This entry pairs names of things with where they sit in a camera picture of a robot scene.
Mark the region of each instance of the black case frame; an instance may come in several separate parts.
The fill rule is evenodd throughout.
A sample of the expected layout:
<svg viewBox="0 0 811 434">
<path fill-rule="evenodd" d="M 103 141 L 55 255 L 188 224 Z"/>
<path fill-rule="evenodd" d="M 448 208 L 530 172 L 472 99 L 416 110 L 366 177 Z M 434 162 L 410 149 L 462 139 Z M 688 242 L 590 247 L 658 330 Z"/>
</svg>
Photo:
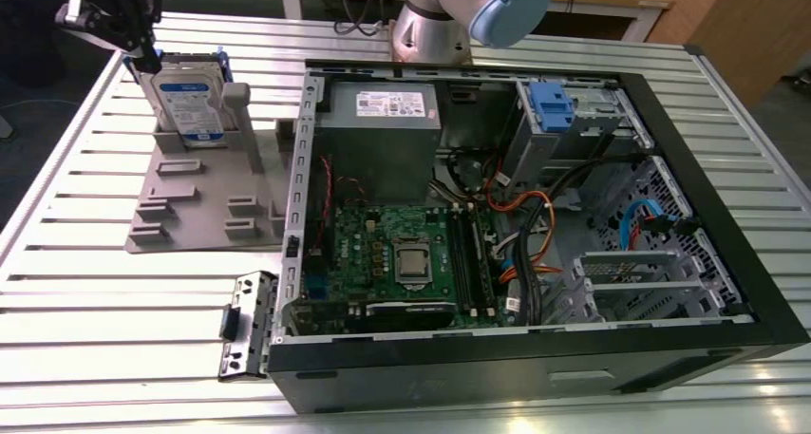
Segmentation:
<svg viewBox="0 0 811 434">
<path fill-rule="evenodd" d="M 808 342 L 808 334 L 774 284 L 756 252 L 723 205 L 644 76 L 628 73 L 396 63 L 308 61 L 318 73 L 358 81 L 371 68 L 486 70 L 491 73 L 587 76 L 616 80 L 634 104 L 662 157 L 736 282 L 755 323 L 695 327 L 540 332 L 372 341 L 371 337 L 324 344 L 274 345 L 267 371 L 295 410 L 336 412 L 394 407 L 459 405 L 544 399 L 562 395 L 660 390 L 751 358 L 772 356 Z M 614 382 L 548 375 L 586 375 L 622 369 Z"/>
</svg>

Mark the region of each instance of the metal rail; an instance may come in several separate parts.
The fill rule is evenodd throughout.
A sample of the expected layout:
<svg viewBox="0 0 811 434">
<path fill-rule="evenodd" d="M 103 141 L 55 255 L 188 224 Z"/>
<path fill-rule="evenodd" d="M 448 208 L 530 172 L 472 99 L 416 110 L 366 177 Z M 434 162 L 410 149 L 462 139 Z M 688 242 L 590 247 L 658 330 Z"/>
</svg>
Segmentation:
<svg viewBox="0 0 811 434">
<path fill-rule="evenodd" d="M 312 21 L 171 13 L 159 47 L 224 46 L 254 87 L 258 131 L 298 114 L 306 57 L 387 60 L 383 38 Z M 811 329 L 807 190 L 704 60 L 682 47 L 530 37 L 474 47 L 479 65 L 643 73 L 710 180 Z M 216 382 L 220 308 L 234 277 L 279 271 L 276 253 L 121 250 L 153 142 L 140 88 L 115 56 L 0 236 L 0 430 L 171 425 L 267 432 L 791 432 L 808 426 L 811 347 L 662 393 L 295 417 L 271 383 Z"/>
</svg>

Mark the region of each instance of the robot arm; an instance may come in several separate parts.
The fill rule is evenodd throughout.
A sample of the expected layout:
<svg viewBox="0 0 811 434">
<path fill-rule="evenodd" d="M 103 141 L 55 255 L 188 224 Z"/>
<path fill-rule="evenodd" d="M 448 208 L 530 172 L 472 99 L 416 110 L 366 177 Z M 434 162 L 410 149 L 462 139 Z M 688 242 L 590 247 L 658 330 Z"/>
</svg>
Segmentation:
<svg viewBox="0 0 811 434">
<path fill-rule="evenodd" d="M 398 61 L 462 64 L 470 38 L 508 47 L 538 26 L 550 0 L 406 0 L 392 32 Z"/>
<path fill-rule="evenodd" d="M 161 70 L 152 32 L 161 20 L 161 0 L 67 0 L 55 20 L 100 47 L 124 51 L 137 71 Z"/>
<path fill-rule="evenodd" d="M 508 47 L 542 20 L 548 0 L 406 0 L 392 32 L 396 60 L 462 64 L 470 37 L 487 47 Z M 119 49 L 145 73 L 161 70 L 152 25 L 161 0 L 67 0 L 57 25 L 100 47 Z"/>
</svg>

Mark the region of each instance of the hard drive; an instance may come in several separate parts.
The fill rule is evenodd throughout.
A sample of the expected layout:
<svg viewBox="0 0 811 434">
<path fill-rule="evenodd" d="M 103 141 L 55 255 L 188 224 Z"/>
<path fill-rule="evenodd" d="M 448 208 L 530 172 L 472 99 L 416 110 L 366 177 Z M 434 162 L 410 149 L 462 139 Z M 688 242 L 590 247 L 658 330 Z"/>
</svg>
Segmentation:
<svg viewBox="0 0 811 434">
<path fill-rule="evenodd" d="M 157 74 L 133 71 L 159 125 L 176 131 L 187 147 L 222 147 L 235 120 L 222 103 L 223 84 L 232 82 L 228 55 L 165 53 Z"/>
</svg>

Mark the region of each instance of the chip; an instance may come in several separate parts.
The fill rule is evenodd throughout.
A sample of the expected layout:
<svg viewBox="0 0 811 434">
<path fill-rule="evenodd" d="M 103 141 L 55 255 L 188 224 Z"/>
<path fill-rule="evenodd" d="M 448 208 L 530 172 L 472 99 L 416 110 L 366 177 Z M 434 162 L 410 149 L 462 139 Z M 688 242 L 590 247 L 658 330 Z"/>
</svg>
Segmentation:
<svg viewBox="0 0 811 434">
<path fill-rule="evenodd" d="M 428 254 L 423 250 L 402 250 L 398 253 L 400 259 L 399 274 L 407 277 L 428 275 Z"/>
</svg>

